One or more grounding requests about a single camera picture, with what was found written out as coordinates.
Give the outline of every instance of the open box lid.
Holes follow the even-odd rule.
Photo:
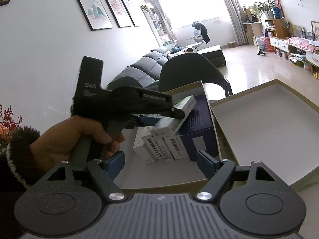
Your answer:
[[[264,162],[297,186],[319,166],[319,107],[279,80],[211,103],[240,165]]]

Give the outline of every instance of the metal screw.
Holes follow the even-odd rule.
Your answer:
[[[111,200],[114,200],[114,201],[119,201],[119,200],[122,200],[125,198],[125,195],[123,193],[120,193],[120,192],[114,192],[114,193],[111,193],[109,196],[108,196]]]
[[[200,200],[209,200],[213,197],[209,192],[199,192],[196,194],[196,198]]]

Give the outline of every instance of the red flowers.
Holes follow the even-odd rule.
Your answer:
[[[2,107],[3,106],[0,105],[0,117],[2,118],[2,121],[0,122],[0,140],[4,140],[4,142],[7,142],[11,138],[12,132],[19,128],[20,123],[23,119],[21,116],[19,116],[19,121],[15,122],[12,119],[13,113],[11,110],[11,105],[5,111],[3,111]]]

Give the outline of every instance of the drawer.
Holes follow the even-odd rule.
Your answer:
[[[285,44],[285,42],[283,40],[278,39],[278,45],[279,45],[280,50],[283,50],[285,52],[289,52],[288,44]]]
[[[273,46],[273,47],[279,47],[278,46],[278,39],[274,38],[274,37],[269,37],[270,39],[270,44]]]
[[[306,52],[307,61],[319,67],[319,55],[315,53]]]

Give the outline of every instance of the navy blue box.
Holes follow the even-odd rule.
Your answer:
[[[204,150],[210,156],[219,156],[212,115],[205,94],[195,96],[196,105],[180,128],[180,137],[191,161]]]

